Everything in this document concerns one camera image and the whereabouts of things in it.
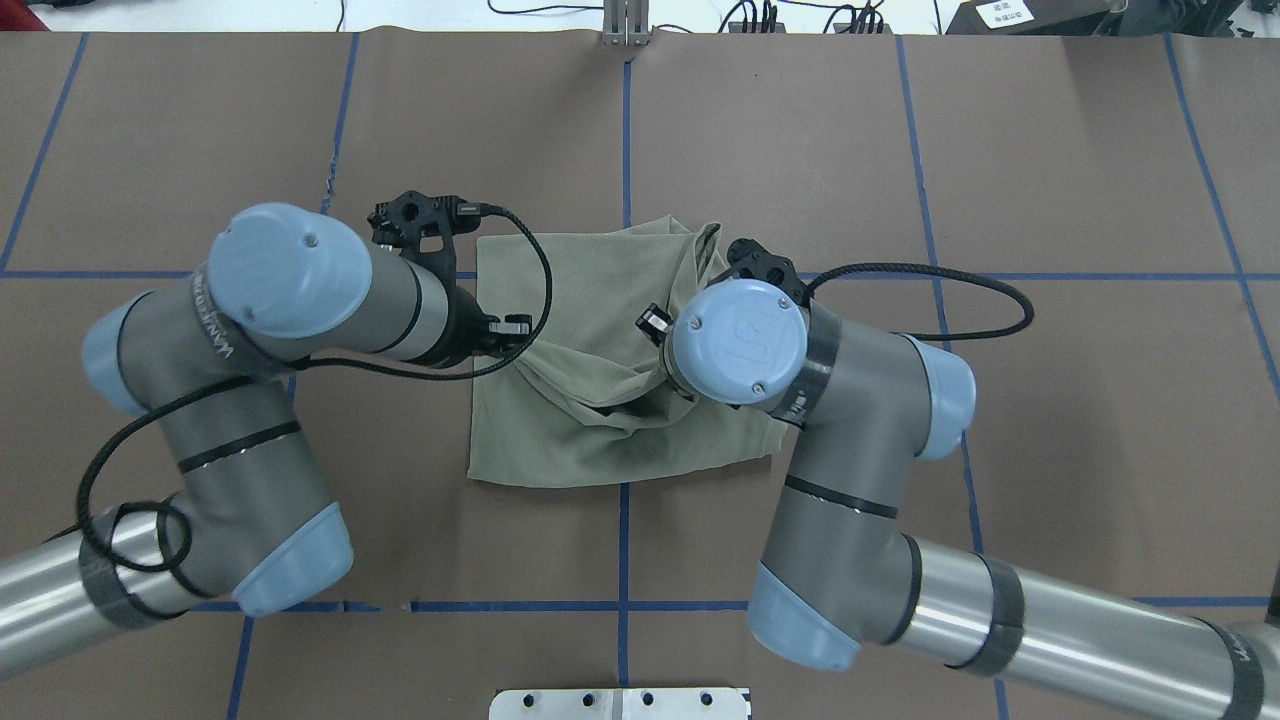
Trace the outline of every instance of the gray-green fabric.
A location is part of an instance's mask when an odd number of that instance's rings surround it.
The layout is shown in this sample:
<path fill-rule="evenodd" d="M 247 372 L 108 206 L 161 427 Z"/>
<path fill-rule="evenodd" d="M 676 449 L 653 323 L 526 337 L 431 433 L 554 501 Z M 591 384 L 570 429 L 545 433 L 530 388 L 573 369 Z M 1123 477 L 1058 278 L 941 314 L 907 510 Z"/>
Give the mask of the gray-green fabric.
<path fill-rule="evenodd" d="M 676 314 L 726 269 L 719 225 L 672 218 L 604 234 L 538 236 L 554 275 L 541 336 L 511 368 L 476 378 L 467 477 L 526 487 L 626 483 L 777 452 L 786 425 L 681 397 L 635 327 L 657 302 Z M 530 313 L 543 274 L 524 236 L 477 243 L 486 313 Z"/>

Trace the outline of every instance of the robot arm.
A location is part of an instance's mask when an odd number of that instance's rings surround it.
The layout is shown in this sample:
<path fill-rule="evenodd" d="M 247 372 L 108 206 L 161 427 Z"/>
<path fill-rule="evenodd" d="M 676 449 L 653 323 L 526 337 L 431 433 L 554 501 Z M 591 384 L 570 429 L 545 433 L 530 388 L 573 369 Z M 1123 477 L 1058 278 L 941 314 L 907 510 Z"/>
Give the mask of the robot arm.
<path fill-rule="evenodd" d="M 723 282 L 637 325 L 687 392 L 803 430 L 748 609 L 762 644 L 846 670 L 873 642 L 1142 715 L 1280 717 L 1274 625 L 1220 628 L 901 534 L 911 466 L 948 455 L 973 418 L 973 373 L 841 320 L 790 261 L 739 242 Z"/>
<path fill-rule="evenodd" d="M 529 318 L 484 315 L 454 284 L 452 232 L 494 210 L 413 192 L 383 204 L 370 222 L 397 256 L 332 218 L 259 205 L 188 279 L 99 320 L 86 372 L 124 413 L 234 387 L 159 420 L 186 483 L 168 502 L 186 523 L 127 503 L 92 520 L 122 562 L 77 529 L 0 564 L 0 679 L 206 598 L 230 593 L 259 616 L 342 578 L 352 550 L 338 502 L 271 380 L 329 347 L 443 368 L 520 345 Z M 444 247 L 421 252 L 424 236 Z"/>

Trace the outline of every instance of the blue plastic cap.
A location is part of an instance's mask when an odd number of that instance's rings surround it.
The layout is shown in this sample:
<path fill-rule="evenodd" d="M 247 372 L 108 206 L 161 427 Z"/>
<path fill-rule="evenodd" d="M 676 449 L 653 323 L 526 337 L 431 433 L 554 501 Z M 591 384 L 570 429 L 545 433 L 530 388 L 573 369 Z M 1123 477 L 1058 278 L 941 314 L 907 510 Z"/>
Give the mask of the blue plastic cap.
<path fill-rule="evenodd" d="M 232 597 L 250 618 L 279 612 L 337 583 L 353 560 L 351 536 L 334 502 L 259 562 Z"/>
<path fill-rule="evenodd" d="M 733 279 L 699 292 L 671 331 L 676 366 L 699 393 L 731 405 L 768 400 L 804 365 L 809 331 L 767 282 Z"/>
<path fill-rule="evenodd" d="M 150 293 L 143 292 L 93 323 L 84 336 L 84 345 L 81 346 L 81 364 L 90 384 L 111 407 L 134 418 L 146 415 L 147 409 L 124 384 L 124 370 L 120 369 L 120 331 L 124 329 L 124 319 L 129 315 L 129 310 L 147 295 Z"/>
<path fill-rule="evenodd" d="M 924 345 L 911 336 L 924 374 L 929 379 L 929 439 L 916 456 L 920 460 L 941 460 L 960 445 L 960 436 L 973 423 L 974 409 L 978 407 L 978 383 L 973 378 L 969 364 L 959 355 Z"/>
<path fill-rule="evenodd" d="M 814 670 L 849 670 L 863 648 L 860 642 L 791 592 L 763 562 L 756 570 L 751 602 L 746 606 L 746 624 L 760 644 Z"/>
<path fill-rule="evenodd" d="M 360 307 L 374 266 L 343 223 L 284 202 L 234 218 L 209 254 L 209 291 L 241 325 L 280 338 L 316 336 Z"/>

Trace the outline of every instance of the sticker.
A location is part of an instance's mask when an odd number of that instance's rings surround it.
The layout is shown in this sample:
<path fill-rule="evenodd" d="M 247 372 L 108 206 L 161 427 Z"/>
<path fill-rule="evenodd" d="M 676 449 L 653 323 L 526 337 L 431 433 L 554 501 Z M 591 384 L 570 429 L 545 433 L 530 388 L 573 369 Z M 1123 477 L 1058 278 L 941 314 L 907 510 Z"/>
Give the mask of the sticker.
<path fill-rule="evenodd" d="M 991 29 L 1029 23 L 1036 19 L 1023 0 L 1000 0 L 998 3 L 978 5 L 978 14 Z"/>

